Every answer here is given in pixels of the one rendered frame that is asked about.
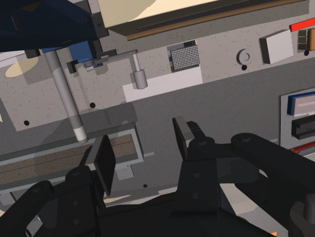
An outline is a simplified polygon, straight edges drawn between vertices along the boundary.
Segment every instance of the orange object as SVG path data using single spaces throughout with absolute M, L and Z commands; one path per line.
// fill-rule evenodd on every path
M 297 30 L 301 30 L 301 29 L 306 28 L 306 27 L 310 27 L 312 25 L 315 25 L 315 18 L 301 21 L 299 23 L 295 23 L 293 25 L 290 25 L 290 30 L 291 30 L 291 32 L 297 31 Z

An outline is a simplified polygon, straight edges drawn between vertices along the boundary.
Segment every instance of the gray washer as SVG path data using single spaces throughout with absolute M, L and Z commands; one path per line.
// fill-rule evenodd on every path
M 251 50 L 245 49 L 241 50 L 237 54 L 237 61 L 242 65 L 248 65 L 250 64 L 254 59 L 254 54 Z

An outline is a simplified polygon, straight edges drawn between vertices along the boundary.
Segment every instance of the red strip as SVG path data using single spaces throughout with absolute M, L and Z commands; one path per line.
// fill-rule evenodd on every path
M 306 27 L 310 27 L 312 25 L 315 25 L 315 18 L 301 21 L 299 23 L 295 23 L 293 25 L 290 25 L 290 30 L 291 30 L 291 32 L 297 31 L 297 30 L 301 30 L 301 29 L 306 28 Z
M 294 153 L 298 154 L 301 150 L 304 150 L 304 149 L 312 147 L 312 146 L 315 146 L 315 141 L 311 142 L 311 143 L 308 143 L 308 144 L 304 144 L 302 146 L 294 147 L 294 148 L 289 149 L 289 150 L 291 150 Z

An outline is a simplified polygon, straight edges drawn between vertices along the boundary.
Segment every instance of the beige disc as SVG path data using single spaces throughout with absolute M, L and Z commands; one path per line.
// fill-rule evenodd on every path
M 6 77 L 20 76 L 31 70 L 38 63 L 38 57 L 28 59 L 24 58 L 13 64 L 5 73 Z

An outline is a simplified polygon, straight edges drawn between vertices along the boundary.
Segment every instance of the white box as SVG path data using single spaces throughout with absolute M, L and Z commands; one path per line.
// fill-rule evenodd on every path
M 294 55 L 290 30 L 281 30 L 259 39 L 264 63 L 273 64 Z

